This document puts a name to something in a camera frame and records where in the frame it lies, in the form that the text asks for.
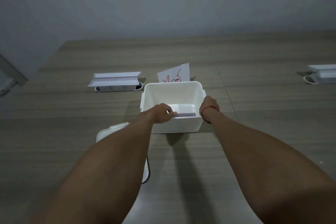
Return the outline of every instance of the red string bracelet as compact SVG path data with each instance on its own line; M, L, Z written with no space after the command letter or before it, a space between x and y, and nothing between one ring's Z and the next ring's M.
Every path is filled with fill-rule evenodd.
M205 121L205 122L207 122L207 123L209 123L209 124L211 124L210 122L208 122L206 119L204 119L203 118L203 111L206 109L206 108L208 108L208 107L212 107L212 108L215 108L216 110L217 110L217 108L216 107L214 107L214 106L212 106L212 105L208 105L208 106L206 106L203 110L202 110L202 112L201 112L201 117L202 117L202 119Z

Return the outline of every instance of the person's right arm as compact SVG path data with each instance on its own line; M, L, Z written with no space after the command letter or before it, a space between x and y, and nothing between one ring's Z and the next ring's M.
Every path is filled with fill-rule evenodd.
M312 161L225 117L209 96L199 113L213 125L247 202L264 223L336 223L335 183Z

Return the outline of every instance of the wooden table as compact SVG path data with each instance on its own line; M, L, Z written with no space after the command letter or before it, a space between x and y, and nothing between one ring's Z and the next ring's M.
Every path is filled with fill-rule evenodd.
M93 73L157 72L190 63L191 79L242 124L293 146L336 178L336 85L308 85L307 65L336 63L334 32L143 41L68 41L1 111L0 222L43 205L97 133L131 122L141 92L95 93ZM149 181L124 223L260 223L211 125L152 135Z

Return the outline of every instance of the white plastic container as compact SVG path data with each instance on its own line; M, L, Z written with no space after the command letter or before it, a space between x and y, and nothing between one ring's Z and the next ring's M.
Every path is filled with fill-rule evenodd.
M165 103L178 113L196 113L193 117L175 117L163 124L154 124L153 134L197 132L203 122L199 108L206 94L199 82L149 83L141 96L141 112Z
M110 128L107 128L107 129L103 129L101 130L98 135L97 135L97 138L96 138L96 143L98 143L101 139L103 139L104 137L107 137L108 135L126 127L129 123L128 122L125 122L125 123L121 123L121 124L118 124L118 125L114 125L114 126L111 126ZM144 184L145 182L147 182L149 180L149 176L150 176L150 171L149 171L149 166L148 166L148 158L146 159L146 162L145 162L145 168L143 170L143 175L142 175L142 182L141 184Z

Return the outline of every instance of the white sign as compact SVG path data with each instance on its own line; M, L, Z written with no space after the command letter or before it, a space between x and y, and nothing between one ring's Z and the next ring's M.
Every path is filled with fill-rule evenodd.
M157 73L159 82L190 82L189 63Z

